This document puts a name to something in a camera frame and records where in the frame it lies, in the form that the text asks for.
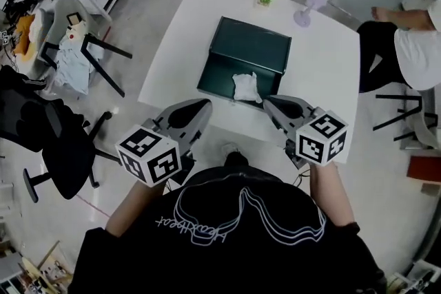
sneaker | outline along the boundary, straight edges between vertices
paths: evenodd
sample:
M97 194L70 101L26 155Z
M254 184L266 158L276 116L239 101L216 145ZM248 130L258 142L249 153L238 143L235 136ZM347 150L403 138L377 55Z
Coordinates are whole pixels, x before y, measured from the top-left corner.
M225 158L227 158L228 155L232 152L239 152L240 153L239 146L236 145L235 143L226 143L225 145L223 145L220 148L220 150Z

